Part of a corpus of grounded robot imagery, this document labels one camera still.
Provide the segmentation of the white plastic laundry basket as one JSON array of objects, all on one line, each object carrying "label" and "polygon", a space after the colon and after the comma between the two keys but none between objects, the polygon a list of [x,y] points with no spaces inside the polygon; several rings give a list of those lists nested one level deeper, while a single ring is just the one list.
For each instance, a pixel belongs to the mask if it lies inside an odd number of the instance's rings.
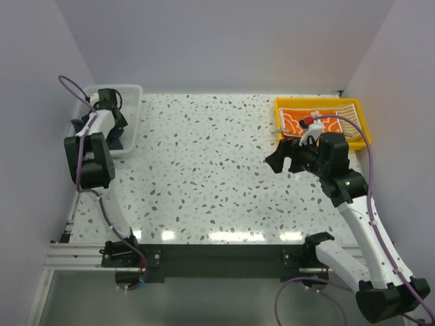
[{"label": "white plastic laundry basket", "polygon": [[[124,127],[124,132],[120,140],[124,146],[123,150],[109,150],[106,138],[114,128],[114,117],[109,110],[93,109],[89,103],[89,97],[101,88],[116,89],[122,96],[122,115],[128,125]],[[79,132],[74,131],[72,125],[68,137],[64,140],[65,153],[68,159],[76,161],[80,149],[80,139],[84,138],[83,154],[87,158],[93,158],[99,150],[106,150],[113,159],[127,158],[135,148],[138,133],[139,116],[141,112],[141,97],[143,89],[138,85],[130,84],[106,84],[95,85],[84,88],[82,92],[85,98],[76,104],[77,112],[74,119],[80,119],[84,115],[89,115],[89,120]]]}]

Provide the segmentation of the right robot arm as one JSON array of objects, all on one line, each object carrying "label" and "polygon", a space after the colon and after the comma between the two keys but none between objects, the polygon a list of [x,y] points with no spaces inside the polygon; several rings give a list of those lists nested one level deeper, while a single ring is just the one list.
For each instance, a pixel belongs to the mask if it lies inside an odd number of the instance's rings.
[{"label": "right robot arm", "polygon": [[426,279],[416,278],[401,259],[377,215],[364,176],[349,166],[349,145],[341,134],[327,132],[318,140],[282,139],[266,163],[281,173],[290,158],[290,173],[315,175],[357,241],[365,260],[361,264],[327,233],[307,236],[298,256],[309,266],[332,268],[355,294],[364,318],[378,323],[406,316],[422,306],[430,294]]}]

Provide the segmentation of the dark grey towel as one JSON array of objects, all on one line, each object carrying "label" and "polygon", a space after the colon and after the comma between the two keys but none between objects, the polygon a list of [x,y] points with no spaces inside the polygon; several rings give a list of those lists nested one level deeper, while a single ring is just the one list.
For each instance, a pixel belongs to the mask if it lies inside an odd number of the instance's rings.
[{"label": "dark grey towel", "polygon": [[[75,132],[79,132],[83,127],[85,127],[86,123],[89,120],[89,115],[84,115],[80,119],[72,119],[71,123],[74,127]],[[106,143],[109,150],[123,150],[124,146],[120,140],[124,132],[123,128],[113,128],[106,138]]]}]

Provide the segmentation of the orange white patterned cloth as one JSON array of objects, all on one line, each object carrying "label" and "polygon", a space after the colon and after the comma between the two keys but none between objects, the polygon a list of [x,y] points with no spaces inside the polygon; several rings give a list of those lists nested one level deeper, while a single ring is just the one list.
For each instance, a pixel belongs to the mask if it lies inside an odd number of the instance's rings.
[{"label": "orange white patterned cloth", "polygon": [[325,115],[337,115],[332,109],[278,109],[279,127],[282,137],[287,139],[298,139],[304,133],[309,124],[321,122],[324,126],[323,132],[335,132],[342,134],[343,128],[336,117],[324,117],[314,120],[315,117]]}]

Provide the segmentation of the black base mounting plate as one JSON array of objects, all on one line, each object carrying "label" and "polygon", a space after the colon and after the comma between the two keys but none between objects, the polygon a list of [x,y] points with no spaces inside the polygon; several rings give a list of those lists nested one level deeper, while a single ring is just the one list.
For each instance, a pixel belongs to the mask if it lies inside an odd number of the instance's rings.
[{"label": "black base mounting plate", "polygon": [[115,269],[117,285],[168,278],[327,278],[326,265],[303,244],[141,244],[134,252],[116,242],[99,253],[102,267]]}]

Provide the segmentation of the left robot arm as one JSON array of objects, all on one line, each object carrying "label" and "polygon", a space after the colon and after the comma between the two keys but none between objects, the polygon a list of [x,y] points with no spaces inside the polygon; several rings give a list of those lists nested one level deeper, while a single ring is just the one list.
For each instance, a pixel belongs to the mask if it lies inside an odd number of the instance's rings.
[{"label": "left robot arm", "polygon": [[128,122],[122,115],[118,90],[103,88],[88,97],[88,114],[73,120],[75,134],[66,137],[64,148],[71,178],[78,192],[87,193],[107,227],[109,242],[132,242],[133,231],[126,222],[111,185],[116,176],[111,150],[121,150],[120,140]]}]

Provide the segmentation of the yellow striped Doraemon towel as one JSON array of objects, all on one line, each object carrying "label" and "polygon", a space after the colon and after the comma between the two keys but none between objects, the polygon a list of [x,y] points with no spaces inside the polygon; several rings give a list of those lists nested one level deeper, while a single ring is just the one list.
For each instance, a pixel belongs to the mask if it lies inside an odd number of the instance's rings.
[{"label": "yellow striped Doraemon towel", "polygon": [[[354,104],[340,107],[312,107],[312,108],[279,108],[278,117],[280,126],[285,130],[282,135],[285,138],[300,138],[304,131],[299,121],[308,115],[318,117],[322,115],[340,115],[352,120],[358,127],[361,127],[357,111]],[[324,125],[324,132],[335,132],[345,135],[346,139],[354,140],[359,137],[359,132],[349,123],[336,117],[327,117],[321,119]]]}]

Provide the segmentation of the yellow plastic tray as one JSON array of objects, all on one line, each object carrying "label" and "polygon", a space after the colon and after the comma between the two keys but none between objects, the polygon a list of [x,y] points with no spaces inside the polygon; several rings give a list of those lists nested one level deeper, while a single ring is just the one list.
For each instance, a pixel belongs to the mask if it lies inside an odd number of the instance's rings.
[{"label": "yellow plastic tray", "polygon": [[[282,137],[281,134],[279,134],[280,132],[279,118],[278,118],[279,108],[340,107],[340,106],[350,105],[350,104],[355,105],[357,115],[361,123],[361,127],[358,128],[361,129],[361,131],[364,133],[364,136],[368,140],[371,140],[370,133],[366,125],[366,121],[364,118],[364,114],[360,102],[354,98],[276,98],[275,115],[276,115],[277,126],[278,126],[278,131],[277,131],[278,139],[279,140],[284,139],[284,137]],[[349,148],[353,151],[359,151],[366,147],[366,143],[363,140],[363,136],[361,134],[359,135],[359,137],[357,137],[354,140],[348,140],[348,139],[346,140],[349,143]]]}]

